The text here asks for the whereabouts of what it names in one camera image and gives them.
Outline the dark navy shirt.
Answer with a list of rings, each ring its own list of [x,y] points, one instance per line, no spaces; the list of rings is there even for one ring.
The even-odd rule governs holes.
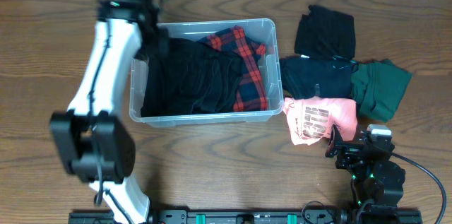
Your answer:
[[[350,98],[354,64],[341,60],[288,57],[280,60],[282,87],[294,99]]]

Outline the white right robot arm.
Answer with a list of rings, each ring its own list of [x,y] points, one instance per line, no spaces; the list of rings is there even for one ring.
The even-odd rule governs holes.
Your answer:
[[[357,140],[345,141],[334,125],[325,156],[352,175],[354,205],[395,208],[403,197],[405,170],[390,161],[394,149],[387,126],[370,124]]]

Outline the black garment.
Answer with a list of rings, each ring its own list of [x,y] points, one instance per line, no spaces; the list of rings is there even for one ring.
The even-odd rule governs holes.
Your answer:
[[[244,63],[238,54],[170,38],[167,53],[148,58],[142,117],[234,111]]]

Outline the dark green garment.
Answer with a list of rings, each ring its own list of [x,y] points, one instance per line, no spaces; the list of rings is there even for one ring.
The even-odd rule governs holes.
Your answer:
[[[380,122],[391,120],[411,78],[410,72],[389,59],[358,64],[351,75],[351,97],[358,114]]]

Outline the pink printed t-shirt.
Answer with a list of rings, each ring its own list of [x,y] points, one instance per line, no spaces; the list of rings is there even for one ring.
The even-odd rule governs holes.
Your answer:
[[[356,102],[346,98],[320,98],[296,100],[285,98],[290,138],[294,145],[311,145],[323,138],[330,139],[333,126],[344,141],[351,141],[357,129]]]

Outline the clear plastic storage container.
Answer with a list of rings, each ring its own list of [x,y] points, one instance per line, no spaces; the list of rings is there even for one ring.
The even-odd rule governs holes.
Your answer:
[[[163,117],[142,117],[141,108],[145,97],[148,80],[148,65],[144,61],[133,60],[131,63],[131,85],[129,116],[138,123],[152,127],[167,127],[190,124],[213,124],[225,122],[266,122],[272,116],[280,114],[284,106],[283,87],[280,74],[278,41],[275,23],[269,18],[252,18],[241,20],[217,20],[204,22],[160,23],[167,28],[169,36],[188,40],[199,40],[217,31],[240,26],[245,35],[263,43],[267,50],[258,62],[261,78],[265,86],[268,109],[255,112],[229,112],[217,114],[193,114]]]

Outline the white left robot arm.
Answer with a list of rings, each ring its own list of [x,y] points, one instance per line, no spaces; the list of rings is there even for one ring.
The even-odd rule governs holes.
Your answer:
[[[83,80],[65,112],[50,119],[65,171],[94,189],[115,223],[151,223],[150,199],[133,174],[136,144],[121,123],[131,62],[168,50],[153,0],[100,0],[95,40]]]

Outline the red plaid flannel garment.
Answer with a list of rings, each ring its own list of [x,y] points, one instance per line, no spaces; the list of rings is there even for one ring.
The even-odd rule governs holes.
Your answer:
[[[243,59],[242,79],[239,83],[234,112],[265,111],[268,109],[266,89],[258,62],[266,54],[266,45],[246,36],[241,26],[217,31],[198,42],[220,52],[232,52]]]

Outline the black shirt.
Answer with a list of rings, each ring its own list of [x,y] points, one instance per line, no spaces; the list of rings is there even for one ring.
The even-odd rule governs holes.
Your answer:
[[[319,5],[309,5],[295,38],[295,54],[311,59],[352,60],[356,51],[354,17]]]

